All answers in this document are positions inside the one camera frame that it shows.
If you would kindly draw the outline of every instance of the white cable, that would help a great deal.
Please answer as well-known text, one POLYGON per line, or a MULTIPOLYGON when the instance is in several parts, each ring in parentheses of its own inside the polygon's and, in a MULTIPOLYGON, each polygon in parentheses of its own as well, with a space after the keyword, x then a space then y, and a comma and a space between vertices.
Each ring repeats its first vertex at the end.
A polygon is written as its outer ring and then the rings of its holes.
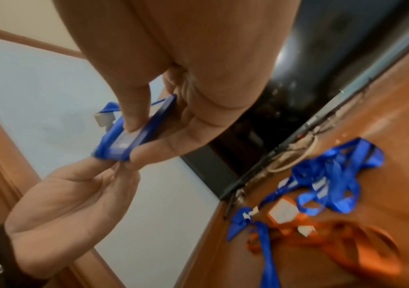
POLYGON ((299 162, 301 162, 302 160, 304 160, 310 153, 312 153, 312 151, 314 150, 315 146, 317 146, 318 143, 318 136, 314 135, 314 141, 312 142, 312 144, 309 146, 309 148, 307 148, 307 150, 295 161, 291 162, 290 164, 287 164, 285 166, 282 166, 280 168, 277 169, 270 169, 269 167, 266 167, 266 170, 270 173, 277 173, 280 171, 284 171, 287 170, 288 168, 293 167, 294 165, 298 164, 299 162))

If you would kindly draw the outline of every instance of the hand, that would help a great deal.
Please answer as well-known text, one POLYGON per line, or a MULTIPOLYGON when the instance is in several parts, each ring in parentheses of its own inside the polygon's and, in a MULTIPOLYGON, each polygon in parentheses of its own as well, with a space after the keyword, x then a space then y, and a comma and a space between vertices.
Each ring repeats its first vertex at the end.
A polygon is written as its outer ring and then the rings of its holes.
POLYGON ((148 121, 164 76, 176 117, 130 155, 136 167, 197 149, 259 97, 300 0, 54 0, 73 39, 119 100, 125 127, 148 121))
POLYGON ((31 188, 5 222, 16 261, 47 279, 102 240, 127 212, 139 172, 130 163, 87 158, 31 188))

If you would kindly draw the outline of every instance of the white wall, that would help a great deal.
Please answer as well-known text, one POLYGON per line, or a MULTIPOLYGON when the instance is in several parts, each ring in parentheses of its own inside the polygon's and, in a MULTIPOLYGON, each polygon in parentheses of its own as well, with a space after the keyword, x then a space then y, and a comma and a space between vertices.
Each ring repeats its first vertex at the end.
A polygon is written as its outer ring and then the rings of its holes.
MULTIPOLYGON (((90 155, 104 134, 93 114, 114 100, 87 61, 0 40, 0 123, 41 177, 90 155)), ((127 287, 173 287, 217 204, 182 160, 146 167, 97 251, 127 287)))
POLYGON ((51 0, 0 0, 0 30, 79 51, 51 0))

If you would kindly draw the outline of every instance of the blue badge holder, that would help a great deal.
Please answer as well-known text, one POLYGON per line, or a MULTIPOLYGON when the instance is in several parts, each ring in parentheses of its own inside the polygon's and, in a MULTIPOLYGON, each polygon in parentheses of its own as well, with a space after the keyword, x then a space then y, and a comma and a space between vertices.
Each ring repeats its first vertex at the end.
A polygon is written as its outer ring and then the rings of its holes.
MULTIPOLYGON (((120 117, 111 129, 102 137, 99 146, 94 150, 92 156, 105 160, 129 161, 133 149, 148 142, 159 128, 167 115, 171 113, 176 104, 176 95, 170 95, 165 99, 151 105, 149 115, 151 118, 141 129, 134 132, 124 130, 124 117, 120 117)), ((100 113, 118 111, 118 107, 103 109, 100 113)))

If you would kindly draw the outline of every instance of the orange strap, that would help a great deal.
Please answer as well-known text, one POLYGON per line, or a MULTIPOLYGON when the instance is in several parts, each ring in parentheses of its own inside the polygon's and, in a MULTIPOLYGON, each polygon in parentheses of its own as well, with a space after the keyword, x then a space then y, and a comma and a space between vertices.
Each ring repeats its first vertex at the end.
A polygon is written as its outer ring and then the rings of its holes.
MULTIPOLYGON (((384 230, 356 222, 337 220, 317 222, 295 220, 283 224, 269 224, 271 243, 283 242, 296 246, 318 247, 344 269, 365 276, 396 276, 402 270, 400 252, 391 236, 384 230), (283 235, 280 230, 294 229, 298 226, 313 226, 316 233, 304 237, 299 233, 283 235), (357 257, 351 257, 348 245, 356 248, 357 257), (383 251, 377 248, 385 246, 383 251)), ((247 241, 246 247, 252 252, 261 251, 258 233, 254 233, 247 241)))

